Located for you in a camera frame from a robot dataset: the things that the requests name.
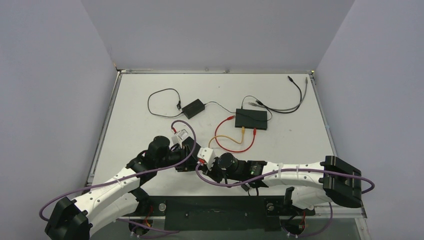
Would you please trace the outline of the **black network switch box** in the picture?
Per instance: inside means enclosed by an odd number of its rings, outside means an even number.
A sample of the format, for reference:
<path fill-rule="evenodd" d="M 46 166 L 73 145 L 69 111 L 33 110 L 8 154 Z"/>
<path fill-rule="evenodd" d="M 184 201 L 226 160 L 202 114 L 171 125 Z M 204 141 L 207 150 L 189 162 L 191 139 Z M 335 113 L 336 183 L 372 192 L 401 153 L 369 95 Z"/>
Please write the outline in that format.
<path fill-rule="evenodd" d="M 237 108 L 235 110 L 235 128 L 246 128 L 246 129 L 257 129 L 264 130 L 268 129 L 268 114 L 263 110 L 252 110 Z"/>

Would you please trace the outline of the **small black wall plug adapter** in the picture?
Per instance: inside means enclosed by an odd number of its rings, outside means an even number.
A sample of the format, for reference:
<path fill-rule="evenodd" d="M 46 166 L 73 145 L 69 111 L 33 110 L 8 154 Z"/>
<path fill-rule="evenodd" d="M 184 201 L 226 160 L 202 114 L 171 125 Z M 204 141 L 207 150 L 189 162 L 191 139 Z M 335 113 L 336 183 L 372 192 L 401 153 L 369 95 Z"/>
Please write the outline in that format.
<path fill-rule="evenodd" d="M 250 190 L 250 187 L 247 184 L 243 184 L 241 185 L 241 188 L 245 191 L 248 192 Z"/>

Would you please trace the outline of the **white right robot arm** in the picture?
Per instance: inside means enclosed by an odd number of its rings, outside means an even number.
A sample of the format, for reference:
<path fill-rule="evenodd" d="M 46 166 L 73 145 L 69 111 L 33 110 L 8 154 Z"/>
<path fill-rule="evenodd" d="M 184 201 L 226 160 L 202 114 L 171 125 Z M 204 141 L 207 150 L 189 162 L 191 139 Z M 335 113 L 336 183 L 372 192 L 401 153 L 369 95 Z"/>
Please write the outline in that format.
<path fill-rule="evenodd" d="M 294 214 L 299 209 L 335 203 L 345 208 L 362 206 L 362 173 L 341 158 L 327 155 L 323 161 L 288 164 L 240 160 L 226 152 L 216 156 L 210 148 L 197 155 L 197 175 L 205 182 L 232 188 L 285 187 L 283 209 Z"/>

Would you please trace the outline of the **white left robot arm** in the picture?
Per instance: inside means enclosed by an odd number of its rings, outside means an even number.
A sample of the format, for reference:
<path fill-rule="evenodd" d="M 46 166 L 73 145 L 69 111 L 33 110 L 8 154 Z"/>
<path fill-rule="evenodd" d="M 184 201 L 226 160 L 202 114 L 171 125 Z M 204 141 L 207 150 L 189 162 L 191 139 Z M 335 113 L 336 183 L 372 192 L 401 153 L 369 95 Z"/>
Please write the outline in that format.
<path fill-rule="evenodd" d="M 161 168 L 173 167 L 179 172 L 194 170 L 200 145 L 191 137 L 174 145 L 165 136 L 156 136 L 114 177 L 99 187 L 55 205 L 44 232 L 52 240 L 88 240 L 110 222 L 150 210 L 150 196 L 141 186 L 154 178 Z"/>

